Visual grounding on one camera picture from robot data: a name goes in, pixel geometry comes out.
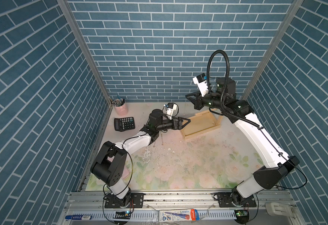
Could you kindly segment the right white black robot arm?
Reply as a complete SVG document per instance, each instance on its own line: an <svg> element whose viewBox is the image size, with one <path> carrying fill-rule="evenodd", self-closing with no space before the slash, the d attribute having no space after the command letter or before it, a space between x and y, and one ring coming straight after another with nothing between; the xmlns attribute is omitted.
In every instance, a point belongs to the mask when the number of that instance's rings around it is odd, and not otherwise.
<svg viewBox="0 0 328 225"><path fill-rule="evenodd" d="M232 79L217 79L215 92L209 90L205 74L194 77L193 82L199 90L187 94L186 99L196 110L208 107L210 112L227 117L247 137L262 160L261 168L232 189L234 204L242 205L253 194L277 186L299 165L299 159L288 155L269 135L249 103L236 99L236 84Z"/></svg>

